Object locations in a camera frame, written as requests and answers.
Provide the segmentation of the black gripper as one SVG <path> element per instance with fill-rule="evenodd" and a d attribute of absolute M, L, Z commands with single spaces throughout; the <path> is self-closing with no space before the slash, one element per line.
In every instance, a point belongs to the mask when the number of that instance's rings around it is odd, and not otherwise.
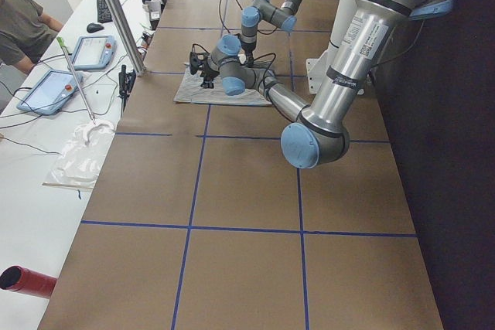
<path fill-rule="evenodd" d="M 207 63 L 204 63 L 201 67 L 200 76 L 203 78 L 203 82 L 200 86 L 203 89 L 213 89 L 214 88 L 214 79 L 219 76 L 219 72 L 213 70 Z"/>
<path fill-rule="evenodd" d="M 256 48 L 256 43 L 241 43 L 241 47 L 244 51 L 245 61 L 244 65 L 247 67 L 252 67 L 254 65 L 254 55 L 253 52 Z"/>

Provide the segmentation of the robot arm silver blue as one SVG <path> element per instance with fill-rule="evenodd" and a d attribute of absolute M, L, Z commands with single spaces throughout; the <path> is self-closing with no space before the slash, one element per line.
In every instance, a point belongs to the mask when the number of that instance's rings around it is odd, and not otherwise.
<path fill-rule="evenodd" d="M 257 90 L 288 118 L 281 135 L 285 159 L 296 168 L 314 168 L 346 154 L 350 139 L 343 119 L 395 27 L 445 15 L 454 0 L 353 0 L 340 45 L 309 62 L 308 73 L 319 83 L 312 102 L 290 91 L 269 68 L 256 67 L 252 56 L 259 23 L 291 32 L 301 3 L 285 0 L 276 7 L 270 0 L 253 0 L 241 13 L 241 32 L 223 36 L 210 52 L 191 53 L 189 69 L 206 87 L 219 78 L 229 96 Z"/>
<path fill-rule="evenodd" d="M 290 33 L 297 22 L 296 13 L 302 0 L 284 0 L 278 7 L 271 0 L 252 0 L 241 12 L 241 33 L 238 35 L 246 57 L 245 64 L 254 66 L 253 52 L 257 45 L 258 24 L 265 21 L 276 29 Z"/>

